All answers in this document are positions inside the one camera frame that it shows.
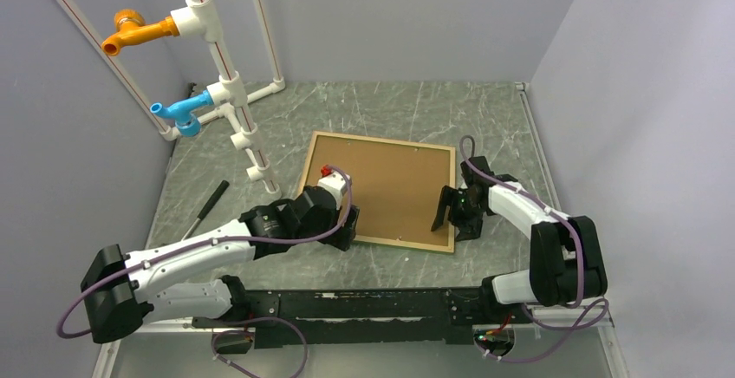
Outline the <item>white pvc pipe stand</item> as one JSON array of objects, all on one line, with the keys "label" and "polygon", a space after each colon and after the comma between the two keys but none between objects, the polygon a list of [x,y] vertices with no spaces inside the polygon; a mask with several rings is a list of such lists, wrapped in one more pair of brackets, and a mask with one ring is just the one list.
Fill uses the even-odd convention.
[{"label": "white pvc pipe stand", "polygon": [[[75,1],[56,0],[56,2],[144,110],[161,137],[165,140],[185,138],[179,133],[173,120],[160,118],[150,112],[149,108],[152,103],[146,98],[140,86],[134,82],[132,76],[117,61],[117,56],[109,56],[102,51],[101,44],[106,38],[101,37]],[[252,182],[263,183],[265,191],[272,198],[281,198],[280,186],[276,182],[276,176],[264,150],[257,123],[250,111],[251,103],[269,95],[275,95],[285,88],[285,80],[276,55],[270,54],[272,81],[255,92],[248,93],[244,79],[238,73],[226,47],[224,27],[214,0],[185,0],[184,7],[173,10],[169,16],[177,25],[180,35],[167,37],[197,36],[201,38],[206,43],[218,71],[217,81],[205,87],[214,104],[193,111],[201,122],[201,127],[217,119],[228,121],[232,129],[231,142],[234,148],[245,152],[251,161],[246,170],[247,177]]]}]

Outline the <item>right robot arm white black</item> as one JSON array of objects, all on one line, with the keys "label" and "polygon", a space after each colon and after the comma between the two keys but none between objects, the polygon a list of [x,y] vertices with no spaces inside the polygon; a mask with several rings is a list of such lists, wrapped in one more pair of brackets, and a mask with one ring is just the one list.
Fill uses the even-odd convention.
[{"label": "right robot arm white black", "polygon": [[462,188],[443,186],[431,229],[450,223],[456,240],[479,238],[484,218],[499,216],[530,242],[526,270],[485,278],[476,306],[489,322],[497,322],[517,306],[545,307],[602,297],[608,289],[595,223],[548,207],[509,174],[495,174],[486,158],[471,156],[460,165]]}]

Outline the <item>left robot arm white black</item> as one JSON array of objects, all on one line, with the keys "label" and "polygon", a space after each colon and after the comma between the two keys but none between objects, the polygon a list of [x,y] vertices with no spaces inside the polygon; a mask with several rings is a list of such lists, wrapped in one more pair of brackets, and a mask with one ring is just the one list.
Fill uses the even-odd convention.
[{"label": "left robot arm white black", "polygon": [[174,244],[128,253],[107,246],[81,282],[88,332],[94,342],[107,343],[145,324],[183,317],[239,325],[253,318],[239,277],[223,275],[209,283],[194,283],[192,277],[308,242],[346,251],[359,215],[349,192],[308,186],[295,199],[255,206],[215,230]]}]

